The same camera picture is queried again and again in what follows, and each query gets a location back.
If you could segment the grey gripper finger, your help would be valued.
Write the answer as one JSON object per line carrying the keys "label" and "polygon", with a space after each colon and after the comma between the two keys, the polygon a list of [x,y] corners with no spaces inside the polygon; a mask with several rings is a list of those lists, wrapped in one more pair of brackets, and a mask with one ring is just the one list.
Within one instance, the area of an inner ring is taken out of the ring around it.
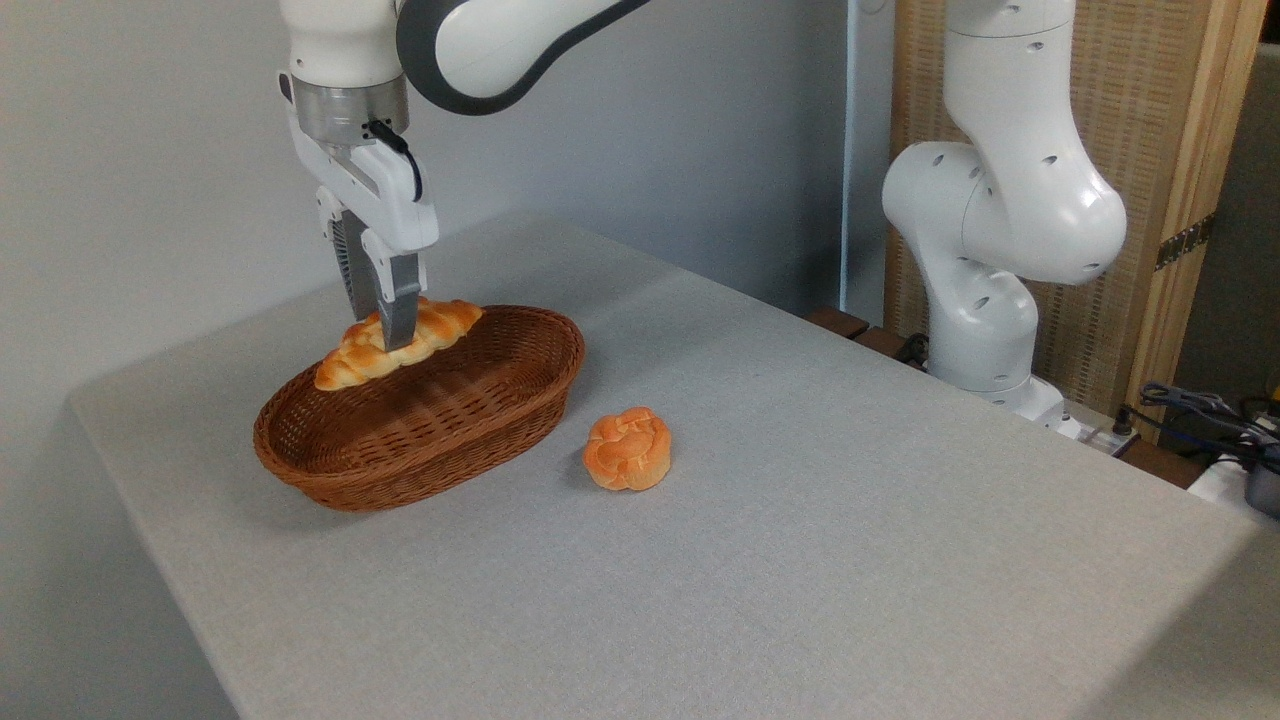
{"label": "grey gripper finger", "polygon": [[355,320],[378,311],[378,278],[362,246],[366,224],[328,187],[316,192],[323,238],[332,243]]}
{"label": "grey gripper finger", "polygon": [[381,320],[384,350],[394,352],[407,346],[417,325],[419,296],[422,291],[421,254],[394,254],[372,229],[361,236],[364,296]]}

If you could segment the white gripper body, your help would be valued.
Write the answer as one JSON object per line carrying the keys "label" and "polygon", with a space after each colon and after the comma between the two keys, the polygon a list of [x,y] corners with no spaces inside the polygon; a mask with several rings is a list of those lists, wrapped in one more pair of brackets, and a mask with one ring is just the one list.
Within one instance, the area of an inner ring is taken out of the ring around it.
{"label": "white gripper body", "polygon": [[357,145],[316,141],[303,129],[306,97],[292,100],[291,135],[303,167],[332,191],[392,255],[419,252],[439,240],[436,209],[428,184],[415,179],[410,160],[388,143],[364,137],[365,119],[355,122]]}

